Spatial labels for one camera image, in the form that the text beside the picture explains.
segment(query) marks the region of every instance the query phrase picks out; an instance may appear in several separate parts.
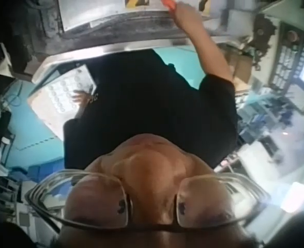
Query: t-shirt sleeve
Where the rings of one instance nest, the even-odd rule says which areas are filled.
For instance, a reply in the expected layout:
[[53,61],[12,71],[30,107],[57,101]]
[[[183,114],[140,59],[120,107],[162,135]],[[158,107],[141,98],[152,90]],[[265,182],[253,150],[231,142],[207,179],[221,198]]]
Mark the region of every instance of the t-shirt sleeve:
[[215,75],[205,76],[199,91],[209,105],[215,108],[219,117],[229,122],[237,130],[237,110],[235,102],[235,86],[230,81]]

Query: black shirt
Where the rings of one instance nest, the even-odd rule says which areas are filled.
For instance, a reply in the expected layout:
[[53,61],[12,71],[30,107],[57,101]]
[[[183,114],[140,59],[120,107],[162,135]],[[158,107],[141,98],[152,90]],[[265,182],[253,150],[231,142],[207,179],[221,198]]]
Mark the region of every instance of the black shirt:
[[162,136],[212,168],[234,150],[231,82],[208,75],[196,90],[153,50],[108,55],[88,67],[99,83],[82,117],[64,125],[65,168],[84,169],[141,133]]

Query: control panel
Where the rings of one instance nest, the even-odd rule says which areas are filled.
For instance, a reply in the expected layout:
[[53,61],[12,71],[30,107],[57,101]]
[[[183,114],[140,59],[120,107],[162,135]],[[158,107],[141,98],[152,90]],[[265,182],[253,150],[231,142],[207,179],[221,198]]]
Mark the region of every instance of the control panel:
[[269,87],[304,114],[304,32],[281,23]]

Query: hand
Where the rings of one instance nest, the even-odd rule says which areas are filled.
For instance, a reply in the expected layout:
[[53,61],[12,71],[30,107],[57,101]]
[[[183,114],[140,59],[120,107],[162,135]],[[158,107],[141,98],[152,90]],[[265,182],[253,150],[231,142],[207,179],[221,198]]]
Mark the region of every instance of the hand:
[[179,2],[175,10],[170,13],[175,24],[189,36],[204,29],[201,15],[189,4]]
[[90,93],[83,90],[74,90],[74,94],[75,95],[72,96],[73,102],[78,102],[80,106],[86,106],[92,98]]

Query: orange object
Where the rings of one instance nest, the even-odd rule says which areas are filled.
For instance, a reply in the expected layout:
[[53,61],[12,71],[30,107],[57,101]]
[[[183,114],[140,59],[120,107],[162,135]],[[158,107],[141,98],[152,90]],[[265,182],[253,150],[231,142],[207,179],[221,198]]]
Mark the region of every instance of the orange object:
[[169,8],[169,10],[175,10],[176,9],[176,2],[174,0],[161,0],[162,4]]

